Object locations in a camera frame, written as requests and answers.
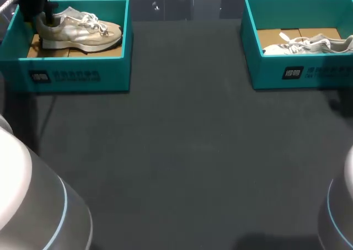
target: brown cardboard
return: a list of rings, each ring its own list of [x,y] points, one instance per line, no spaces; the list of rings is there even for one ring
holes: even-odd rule
[[[273,44],[286,44],[287,42],[280,37],[280,32],[285,33],[290,39],[301,37],[298,29],[260,29],[258,35],[261,48],[264,49]]]
[[[330,39],[341,39],[340,34],[335,28],[299,28],[302,37],[312,38],[318,34],[323,34]]]
[[[43,50],[40,45],[39,36],[35,34],[27,58],[67,57],[68,49],[65,50]]]
[[[96,52],[96,53],[89,53],[84,54],[78,50],[70,50],[69,57],[120,57],[121,56],[121,46],[107,51]]]

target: table surface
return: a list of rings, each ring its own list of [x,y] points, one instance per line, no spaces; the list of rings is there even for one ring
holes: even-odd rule
[[[134,22],[129,93],[7,93],[16,135],[90,207],[94,250],[318,249],[352,93],[254,91],[239,27]]]

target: teal box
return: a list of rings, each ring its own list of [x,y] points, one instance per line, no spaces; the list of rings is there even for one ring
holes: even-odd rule
[[[61,12],[71,6],[94,13],[100,20],[123,27],[120,57],[27,58],[34,36],[32,27],[15,11],[0,46],[0,71],[17,92],[128,91],[132,50],[129,0],[56,0]]]
[[[353,54],[265,56],[258,29],[336,28],[353,34],[353,0],[245,0],[240,36],[254,89],[353,87]]]

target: shoe sole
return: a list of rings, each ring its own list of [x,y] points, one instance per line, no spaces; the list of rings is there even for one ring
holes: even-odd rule
[[[99,46],[88,46],[80,43],[75,43],[71,41],[53,41],[42,39],[42,49],[44,50],[64,50],[64,49],[76,49],[83,51],[84,53],[95,53],[102,52],[106,50],[111,50],[115,47],[118,47],[122,44],[122,37],[115,40],[112,43],[99,45]]]

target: white sneaker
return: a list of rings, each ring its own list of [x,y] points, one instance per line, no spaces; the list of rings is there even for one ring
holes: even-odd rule
[[[353,52],[353,36],[345,40],[329,39],[322,34],[312,38],[290,39],[280,33],[281,38],[288,44],[270,45],[263,49],[264,55],[292,55],[292,54],[321,54]]]
[[[54,26],[45,24],[45,13],[38,15],[36,29],[43,49],[75,48],[84,52],[99,52],[121,44],[119,25],[99,21],[94,14],[79,12],[71,7],[54,15]]]

